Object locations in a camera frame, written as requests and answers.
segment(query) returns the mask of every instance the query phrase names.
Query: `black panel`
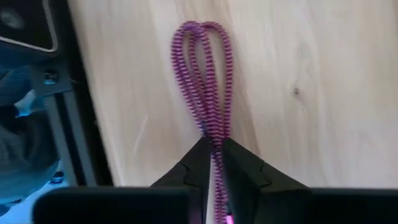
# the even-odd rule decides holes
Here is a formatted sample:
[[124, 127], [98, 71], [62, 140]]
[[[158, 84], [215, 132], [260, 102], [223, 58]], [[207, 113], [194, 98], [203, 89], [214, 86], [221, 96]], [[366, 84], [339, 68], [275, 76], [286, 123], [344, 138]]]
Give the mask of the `black panel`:
[[46, 13], [49, 16], [50, 11], [44, 8], [44, 4], [48, 5], [48, 0], [1, 0], [0, 37], [47, 50], [53, 49], [46, 16]]

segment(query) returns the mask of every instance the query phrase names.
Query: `pink cable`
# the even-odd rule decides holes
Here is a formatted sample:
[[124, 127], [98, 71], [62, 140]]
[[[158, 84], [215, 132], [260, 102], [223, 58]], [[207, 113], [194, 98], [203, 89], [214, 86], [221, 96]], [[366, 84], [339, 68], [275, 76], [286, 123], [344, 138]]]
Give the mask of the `pink cable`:
[[[206, 29], [213, 29], [219, 33], [223, 42], [226, 64], [223, 114], [219, 107], [215, 65]], [[188, 41], [190, 70], [183, 54], [183, 40], [187, 32], [190, 34]], [[198, 41], [201, 42], [205, 53], [205, 75], [202, 74], [197, 63], [195, 46]], [[203, 135], [211, 139], [211, 158], [215, 167], [215, 223], [226, 223], [225, 205], [228, 203], [228, 193], [223, 180], [221, 149], [223, 141], [229, 138], [231, 132], [233, 55], [231, 43], [224, 28], [215, 22], [188, 21], [182, 24], [174, 33], [172, 63], [177, 83], [197, 126]]]

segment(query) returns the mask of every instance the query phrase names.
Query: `screw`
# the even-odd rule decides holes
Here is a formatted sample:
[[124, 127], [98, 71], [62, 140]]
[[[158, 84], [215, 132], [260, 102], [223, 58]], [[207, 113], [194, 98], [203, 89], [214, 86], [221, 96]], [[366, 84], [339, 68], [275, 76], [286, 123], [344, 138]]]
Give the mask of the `screw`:
[[54, 85], [58, 81], [58, 73], [55, 70], [47, 70], [44, 72], [44, 84]]

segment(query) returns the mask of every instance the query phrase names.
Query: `wooden board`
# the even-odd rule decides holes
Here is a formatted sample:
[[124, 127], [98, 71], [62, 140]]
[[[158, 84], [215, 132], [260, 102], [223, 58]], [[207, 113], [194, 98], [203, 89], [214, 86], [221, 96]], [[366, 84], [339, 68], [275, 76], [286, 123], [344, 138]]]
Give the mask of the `wooden board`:
[[309, 186], [398, 187], [397, 1], [70, 5], [117, 185], [153, 183], [200, 137], [169, 57], [175, 29], [196, 20], [233, 42], [235, 140]]

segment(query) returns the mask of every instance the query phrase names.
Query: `wood grain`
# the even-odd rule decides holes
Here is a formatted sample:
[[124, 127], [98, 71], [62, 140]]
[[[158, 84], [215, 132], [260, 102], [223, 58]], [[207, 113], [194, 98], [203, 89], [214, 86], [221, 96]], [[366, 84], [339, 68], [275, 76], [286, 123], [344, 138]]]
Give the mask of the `wood grain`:
[[175, 29], [197, 20], [231, 36], [235, 140], [309, 186], [398, 187], [397, 1], [70, 6], [117, 185], [153, 183], [200, 137], [169, 59]]

